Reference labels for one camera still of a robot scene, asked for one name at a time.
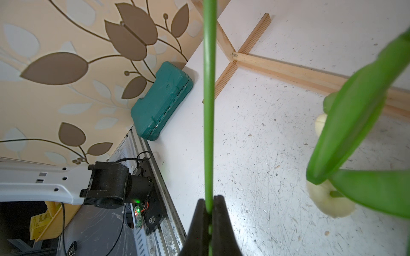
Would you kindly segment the white artificial tulip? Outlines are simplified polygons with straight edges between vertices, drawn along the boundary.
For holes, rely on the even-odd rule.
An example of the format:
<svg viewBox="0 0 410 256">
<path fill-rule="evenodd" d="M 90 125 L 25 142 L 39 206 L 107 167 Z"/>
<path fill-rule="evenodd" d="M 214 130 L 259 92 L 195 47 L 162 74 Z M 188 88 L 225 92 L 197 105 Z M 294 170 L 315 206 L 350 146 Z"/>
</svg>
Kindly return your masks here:
<svg viewBox="0 0 410 256">
<path fill-rule="evenodd" d="M 388 89 L 409 63 L 410 32 L 406 31 L 346 81 L 309 160 L 307 181 L 323 183 L 353 154 L 381 115 Z"/>
<path fill-rule="evenodd" d="M 339 170 L 319 185 L 306 182 L 316 207 L 332 218 L 349 216 L 356 205 L 408 219 L 410 172 Z"/>
</svg>

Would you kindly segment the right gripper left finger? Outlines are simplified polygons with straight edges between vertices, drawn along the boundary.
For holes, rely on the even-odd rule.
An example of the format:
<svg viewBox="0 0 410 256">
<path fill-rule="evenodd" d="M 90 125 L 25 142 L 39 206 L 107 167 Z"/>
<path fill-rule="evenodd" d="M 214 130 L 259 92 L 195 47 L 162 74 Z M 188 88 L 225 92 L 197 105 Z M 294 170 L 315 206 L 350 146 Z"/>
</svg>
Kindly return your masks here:
<svg viewBox="0 0 410 256">
<path fill-rule="evenodd" d="M 189 233 L 179 256 L 208 256 L 211 235 L 209 233 L 210 215 L 206 201 L 199 199 L 194 211 Z"/>
</svg>

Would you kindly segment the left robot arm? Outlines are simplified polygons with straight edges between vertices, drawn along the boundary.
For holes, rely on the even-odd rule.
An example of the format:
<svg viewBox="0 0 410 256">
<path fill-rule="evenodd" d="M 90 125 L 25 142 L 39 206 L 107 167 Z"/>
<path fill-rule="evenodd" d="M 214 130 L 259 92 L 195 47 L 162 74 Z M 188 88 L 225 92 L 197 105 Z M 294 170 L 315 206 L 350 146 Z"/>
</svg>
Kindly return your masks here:
<svg viewBox="0 0 410 256">
<path fill-rule="evenodd" d="M 1 163 L 1 202 L 50 201 L 117 209 L 145 201 L 153 182 L 118 162 L 49 166 Z"/>
</svg>

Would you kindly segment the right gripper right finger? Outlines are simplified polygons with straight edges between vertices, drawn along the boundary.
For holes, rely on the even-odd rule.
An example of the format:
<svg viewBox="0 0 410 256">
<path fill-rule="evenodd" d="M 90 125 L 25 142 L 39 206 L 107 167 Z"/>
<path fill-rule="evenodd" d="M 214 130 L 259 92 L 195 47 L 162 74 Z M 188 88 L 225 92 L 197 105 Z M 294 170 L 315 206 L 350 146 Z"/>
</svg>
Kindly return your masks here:
<svg viewBox="0 0 410 256">
<path fill-rule="evenodd" d="M 242 256 L 236 241 L 225 199 L 214 196 L 211 247 L 213 256 Z"/>
</svg>

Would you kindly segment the blue artificial tulip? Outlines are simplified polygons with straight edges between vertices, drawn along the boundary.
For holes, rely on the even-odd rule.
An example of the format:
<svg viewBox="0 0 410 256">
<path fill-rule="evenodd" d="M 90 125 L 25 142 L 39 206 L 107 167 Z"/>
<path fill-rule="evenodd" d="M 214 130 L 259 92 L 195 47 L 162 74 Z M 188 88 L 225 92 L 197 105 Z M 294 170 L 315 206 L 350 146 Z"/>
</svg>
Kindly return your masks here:
<svg viewBox="0 0 410 256">
<path fill-rule="evenodd" d="M 204 173 L 208 216 L 213 208 L 214 102 L 217 41 L 217 1 L 203 1 L 204 15 Z"/>
</svg>

